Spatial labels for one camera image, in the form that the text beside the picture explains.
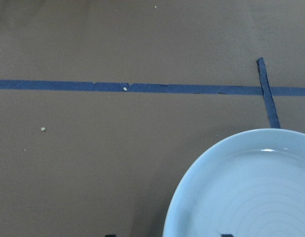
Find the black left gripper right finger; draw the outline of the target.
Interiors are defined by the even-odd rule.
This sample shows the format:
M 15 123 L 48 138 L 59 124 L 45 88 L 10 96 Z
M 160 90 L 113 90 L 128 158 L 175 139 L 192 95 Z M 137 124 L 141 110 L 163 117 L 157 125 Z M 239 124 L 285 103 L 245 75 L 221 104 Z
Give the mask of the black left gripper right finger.
M 221 234 L 221 237 L 234 237 L 232 234 Z

